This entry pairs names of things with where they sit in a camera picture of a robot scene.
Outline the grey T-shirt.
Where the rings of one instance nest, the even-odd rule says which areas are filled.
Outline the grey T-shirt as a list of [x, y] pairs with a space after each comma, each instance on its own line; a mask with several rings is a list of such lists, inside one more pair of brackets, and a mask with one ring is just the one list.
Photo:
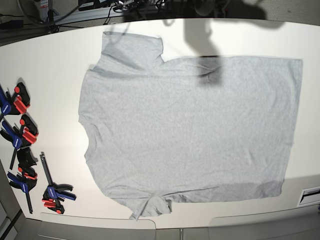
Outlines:
[[162, 59], [161, 38], [104, 32], [81, 87], [84, 155], [100, 191], [131, 217], [170, 204], [282, 192], [303, 61], [257, 56]]

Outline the right blue red bar clamp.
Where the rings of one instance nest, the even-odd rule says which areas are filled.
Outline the right blue red bar clamp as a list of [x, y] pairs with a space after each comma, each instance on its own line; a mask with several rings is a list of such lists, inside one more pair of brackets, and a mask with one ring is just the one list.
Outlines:
[[39, 156], [48, 182], [48, 186], [42, 196], [43, 205], [49, 210], [63, 215], [65, 209], [61, 202], [64, 202], [65, 199], [75, 201], [77, 198], [76, 195], [72, 193], [73, 186], [69, 184], [56, 184], [51, 177], [45, 153], [41, 152]]

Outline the blue red bar clamp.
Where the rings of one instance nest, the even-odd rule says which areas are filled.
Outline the blue red bar clamp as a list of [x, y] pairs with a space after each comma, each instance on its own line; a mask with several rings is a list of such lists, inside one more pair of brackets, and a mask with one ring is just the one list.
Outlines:
[[30, 147], [37, 141], [39, 134], [37, 125], [34, 121], [25, 113], [20, 118], [20, 128], [11, 126], [5, 119], [1, 122], [2, 130], [1, 136], [7, 141], [12, 143], [14, 148], [9, 169], [12, 170], [18, 150]]
[[72, 193], [73, 186], [69, 184], [56, 184], [51, 177], [45, 153], [41, 152], [39, 156], [48, 182], [48, 186], [42, 196], [43, 205], [49, 210], [63, 215], [65, 209], [61, 202], [64, 202], [65, 199], [75, 201], [77, 198], [76, 195]]
[[30, 96], [26, 86], [19, 82], [11, 95], [0, 88], [0, 120], [7, 115], [23, 115], [30, 106]]

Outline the top blue red bar clamp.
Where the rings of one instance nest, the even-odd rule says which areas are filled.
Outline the top blue red bar clamp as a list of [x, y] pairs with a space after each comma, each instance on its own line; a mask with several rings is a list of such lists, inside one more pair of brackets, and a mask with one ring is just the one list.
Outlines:
[[19, 82], [11, 95], [0, 88], [0, 120], [7, 115], [23, 115], [30, 106], [30, 96], [26, 86]]

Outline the white label on table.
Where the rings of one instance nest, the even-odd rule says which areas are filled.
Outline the white label on table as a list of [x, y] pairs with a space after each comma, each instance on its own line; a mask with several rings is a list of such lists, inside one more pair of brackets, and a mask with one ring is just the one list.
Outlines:
[[303, 189], [298, 199], [297, 207], [305, 207], [320, 203], [320, 187]]

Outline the aluminium rail behind table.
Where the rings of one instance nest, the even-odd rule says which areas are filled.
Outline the aluminium rail behind table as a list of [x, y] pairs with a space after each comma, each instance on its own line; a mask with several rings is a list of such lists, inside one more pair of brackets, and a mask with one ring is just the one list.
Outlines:
[[66, 18], [58, 21], [62, 16], [55, 16], [54, 20], [56, 21], [56, 25], [66, 25], [77, 22], [91, 21], [97, 19], [106, 19], [113, 17], [124, 16], [128, 12], [115, 12], [114, 10], [110, 10], [109, 7], [106, 8], [97, 8], [86, 11], [77, 11], [67, 16]]

